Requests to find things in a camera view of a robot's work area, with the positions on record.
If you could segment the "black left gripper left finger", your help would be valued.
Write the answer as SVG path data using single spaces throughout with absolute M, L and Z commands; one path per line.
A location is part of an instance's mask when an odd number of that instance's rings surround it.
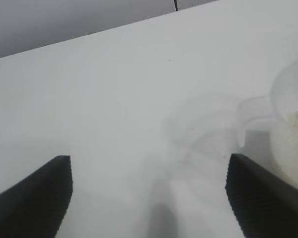
M 54 238 L 73 194 L 70 156 L 56 156 L 0 193 L 0 238 Z

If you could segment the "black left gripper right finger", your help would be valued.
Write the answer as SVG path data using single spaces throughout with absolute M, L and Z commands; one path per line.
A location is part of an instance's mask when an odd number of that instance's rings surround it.
M 225 190 L 246 238 L 298 238 L 298 189 L 243 154 L 232 154 Z

